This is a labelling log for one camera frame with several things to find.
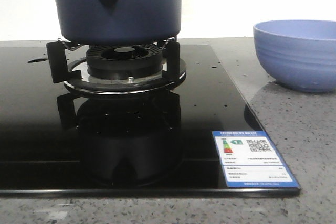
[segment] ceramic bowl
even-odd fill
[[[304,92],[336,89],[336,22],[274,20],[253,30],[260,64],[280,83]]]

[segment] glass surface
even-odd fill
[[[87,49],[66,51],[68,62]],[[210,46],[181,47],[187,78],[174,90],[108,99],[78,97],[53,84],[45,57],[41,47],[0,48],[2,195],[299,192],[226,187],[212,131],[262,127]]]

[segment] stove burner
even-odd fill
[[[142,78],[162,69],[162,52],[154,45],[94,46],[86,53],[88,72],[101,79]]]
[[[67,64],[65,49],[76,50],[72,42],[50,42],[47,53],[54,83],[84,97],[134,94],[172,90],[186,78],[186,64],[180,59],[175,38],[141,46],[90,46],[86,57]]]

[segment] granite countertop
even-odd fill
[[[335,223],[336,93],[283,88],[261,68],[252,38],[210,44],[301,184],[293,198],[0,198],[0,223]],[[0,46],[44,46],[42,41]]]

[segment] blue ceramic pot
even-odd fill
[[[56,0],[62,35],[89,45],[165,40],[181,29],[181,0]]]
[[[304,92],[336,88],[336,22],[274,20],[254,26],[262,67],[284,85]]]

